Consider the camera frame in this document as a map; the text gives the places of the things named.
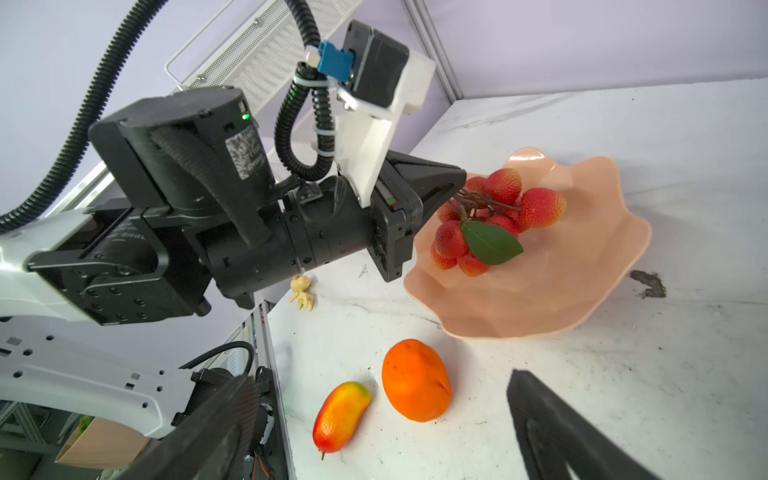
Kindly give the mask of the red yellow mango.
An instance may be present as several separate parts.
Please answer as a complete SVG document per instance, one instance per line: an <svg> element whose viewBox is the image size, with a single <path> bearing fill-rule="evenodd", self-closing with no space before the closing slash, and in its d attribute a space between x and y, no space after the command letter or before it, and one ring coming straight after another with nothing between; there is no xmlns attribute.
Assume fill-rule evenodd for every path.
<svg viewBox="0 0 768 480"><path fill-rule="evenodd" d="M312 430L313 442L322 458L339 452L349 443L371 399L368 389L355 381L338 385L328 395Z"/></svg>

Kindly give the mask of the peach wavy fruit bowl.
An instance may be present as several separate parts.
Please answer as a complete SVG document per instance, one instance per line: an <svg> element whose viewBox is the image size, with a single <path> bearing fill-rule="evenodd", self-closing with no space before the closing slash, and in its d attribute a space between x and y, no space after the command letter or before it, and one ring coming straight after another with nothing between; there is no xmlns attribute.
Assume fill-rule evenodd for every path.
<svg viewBox="0 0 768 480"><path fill-rule="evenodd" d="M424 225L404 287L457 338L525 338L572 329L618 286L651 241L650 224L625 205L611 159L565 166L523 148L505 165L519 171L525 189L563 192L568 208L553 226L524 232L521 255L474 278L435 266L430 247L440 222L432 218Z"/></svg>

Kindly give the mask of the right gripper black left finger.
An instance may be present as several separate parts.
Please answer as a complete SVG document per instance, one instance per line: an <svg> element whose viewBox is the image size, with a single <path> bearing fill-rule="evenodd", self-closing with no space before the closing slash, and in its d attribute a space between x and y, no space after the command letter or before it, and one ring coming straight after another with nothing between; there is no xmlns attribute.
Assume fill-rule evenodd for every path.
<svg viewBox="0 0 768 480"><path fill-rule="evenodd" d="M249 376L237 377L119 477L240 479L257 409L255 381Z"/></svg>

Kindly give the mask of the red lychee bunch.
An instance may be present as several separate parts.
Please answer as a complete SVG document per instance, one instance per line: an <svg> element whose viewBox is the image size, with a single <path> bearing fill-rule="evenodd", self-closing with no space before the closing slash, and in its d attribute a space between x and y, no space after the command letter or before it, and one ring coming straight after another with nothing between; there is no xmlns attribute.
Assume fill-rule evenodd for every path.
<svg viewBox="0 0 768 480"><path fill-rule="evenodd" d="M485 274L523 253L519 237L546 228L567 209L565 196L553 189L523 188L515 168L473 177L438 208L440 221L430 246L436 268L459 268L468 277Z"/></svg>

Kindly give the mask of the white perforated metal shelf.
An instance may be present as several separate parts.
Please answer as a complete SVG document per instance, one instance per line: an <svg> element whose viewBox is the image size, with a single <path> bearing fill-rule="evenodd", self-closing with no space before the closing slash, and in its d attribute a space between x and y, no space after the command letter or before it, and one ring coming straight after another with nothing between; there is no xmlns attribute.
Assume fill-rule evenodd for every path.
<svg viewBox="0 0 768 480"><path fill-rule="evenodd" d="M251 112L289 83L304 44L284 1L227 1L164 65L179 90L230 85Z"/></svg>

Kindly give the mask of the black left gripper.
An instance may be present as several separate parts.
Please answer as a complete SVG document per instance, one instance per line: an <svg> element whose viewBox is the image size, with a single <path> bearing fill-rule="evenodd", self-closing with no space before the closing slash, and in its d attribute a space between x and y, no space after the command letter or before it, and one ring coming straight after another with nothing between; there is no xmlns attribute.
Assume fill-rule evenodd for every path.
<svg viewBox="0 0 768 480"><path fill-rule="evenodd" d="M466 179L466 171L457 166L390 150L367 207L341 175L321 181L314 200L302 202L297 191L289 193L284 198L281 278L361 250L369 253L384 281L399 278L412 257L416 234Z"/></svg>

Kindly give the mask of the orange fake fruit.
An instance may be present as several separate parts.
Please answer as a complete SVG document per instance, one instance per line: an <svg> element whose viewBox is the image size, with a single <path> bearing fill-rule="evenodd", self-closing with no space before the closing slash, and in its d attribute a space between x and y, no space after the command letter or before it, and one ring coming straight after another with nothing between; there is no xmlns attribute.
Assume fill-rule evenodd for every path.
<svg viewBox="0 0 768 480"><path fill-rule="evenodd" d="M415 422L438 419L453 397L442 359L429 345L415 339L403 340L387 352L381 380L392 407Z"/></svg>

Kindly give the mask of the small yellow toy figure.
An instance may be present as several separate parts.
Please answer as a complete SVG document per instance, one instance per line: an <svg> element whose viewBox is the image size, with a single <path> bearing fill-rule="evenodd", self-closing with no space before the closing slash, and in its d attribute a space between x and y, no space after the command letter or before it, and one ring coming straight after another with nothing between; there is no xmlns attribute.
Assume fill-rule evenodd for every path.
<svg viewBox="0 0 768 480"><path fill-rule="evenodd" d="M311 280L307 276L297 275L290 281L290 290L292 292L291 302L296 302L299 310L306 309L308 312L313 310L314 300L309 292Z"/></svg>

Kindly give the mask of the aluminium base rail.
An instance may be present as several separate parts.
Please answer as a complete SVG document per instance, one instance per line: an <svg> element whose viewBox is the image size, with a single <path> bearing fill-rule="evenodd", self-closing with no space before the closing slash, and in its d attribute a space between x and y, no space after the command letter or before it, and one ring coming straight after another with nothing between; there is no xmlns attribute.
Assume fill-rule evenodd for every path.
<svg viewBox="0 0 768 480"><path fill-rule="evenodd" d="M247 342L255 351L249 376L256 385L257 409L253 439L244 459L245 479L295 477L269 326L274 307L273 302L262 301L227 339L229 343Z"/></svg>

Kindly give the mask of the cardboard box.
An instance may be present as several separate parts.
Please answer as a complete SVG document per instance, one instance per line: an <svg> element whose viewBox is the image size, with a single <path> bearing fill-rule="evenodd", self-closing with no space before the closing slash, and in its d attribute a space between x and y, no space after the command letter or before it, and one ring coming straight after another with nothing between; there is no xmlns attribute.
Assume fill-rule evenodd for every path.
<svg viewBox="0 0 768 480"><path fill-rule="evenodd" d="M55 462L85 469L123 469L136 459L149 441L122 424L83 416Z"/></svg>

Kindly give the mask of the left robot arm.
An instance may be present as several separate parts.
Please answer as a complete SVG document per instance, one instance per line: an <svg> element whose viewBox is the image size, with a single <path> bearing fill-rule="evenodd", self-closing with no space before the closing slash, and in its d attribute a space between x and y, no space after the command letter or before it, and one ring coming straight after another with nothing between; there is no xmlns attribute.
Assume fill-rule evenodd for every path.
<svg viewBox="0 0 768 480"><path fill-rule="evenodd" d="M230 381L198 360L142 367L23 324L101 326L203 316L215 284L243 309L296 274L367 250L400 277L415 235L466 180L390 151L363 206L342 175L277 181L244 93L209 87L139 100L88 137L124 197L1 237L1 398L108 419L162 438Z"/></svg>

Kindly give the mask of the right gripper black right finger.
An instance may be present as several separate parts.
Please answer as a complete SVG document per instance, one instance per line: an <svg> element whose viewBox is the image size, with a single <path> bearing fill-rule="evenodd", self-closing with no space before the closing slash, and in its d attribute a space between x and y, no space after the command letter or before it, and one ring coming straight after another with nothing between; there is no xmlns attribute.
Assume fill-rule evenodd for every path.
<svg viewBox="0 0 768 480"><path fill-rule="evenodd" d="M526 370L512 372L507 400L530 479L654 479Z"/></svg>

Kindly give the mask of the aluminium frame post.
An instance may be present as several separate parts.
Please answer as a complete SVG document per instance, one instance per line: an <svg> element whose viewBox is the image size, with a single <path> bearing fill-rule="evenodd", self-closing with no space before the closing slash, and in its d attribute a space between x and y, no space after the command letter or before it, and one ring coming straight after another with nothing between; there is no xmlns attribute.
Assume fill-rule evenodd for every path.
<svg viewBox="0 0 768 480"><path fill-rule="evenodd" d="M449 57L424 0L403 0L402 5L427 56L436 64L438 82L453 104L464 98Z"/></svg>

